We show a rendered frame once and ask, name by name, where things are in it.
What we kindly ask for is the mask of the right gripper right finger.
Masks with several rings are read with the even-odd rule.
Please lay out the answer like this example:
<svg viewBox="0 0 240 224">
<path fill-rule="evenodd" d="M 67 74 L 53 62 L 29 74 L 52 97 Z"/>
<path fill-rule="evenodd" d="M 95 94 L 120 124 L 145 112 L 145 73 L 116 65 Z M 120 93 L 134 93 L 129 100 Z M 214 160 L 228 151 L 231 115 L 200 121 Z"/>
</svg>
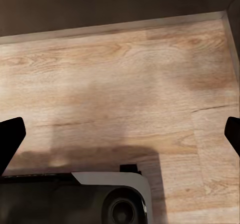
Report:
<svg viewBox="0 0 240 224">
<path fill-rule="evenodd" d="M 240 118 L 229 117 L 224 134 L 240 156 Z"/>
</svg>

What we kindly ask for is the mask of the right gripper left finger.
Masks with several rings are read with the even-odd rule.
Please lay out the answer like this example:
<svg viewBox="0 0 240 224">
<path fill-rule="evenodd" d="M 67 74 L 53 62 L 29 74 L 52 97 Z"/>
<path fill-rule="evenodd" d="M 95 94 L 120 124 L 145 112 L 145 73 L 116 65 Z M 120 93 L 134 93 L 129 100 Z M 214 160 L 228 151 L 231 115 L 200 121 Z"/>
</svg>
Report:
<svg viewBox="0 0 240 224">
<path fill-rule="evenodd" d="M 0 122 L 0 176 L 25 137 L 26 129 L 22 117 Z"/>
</svg>

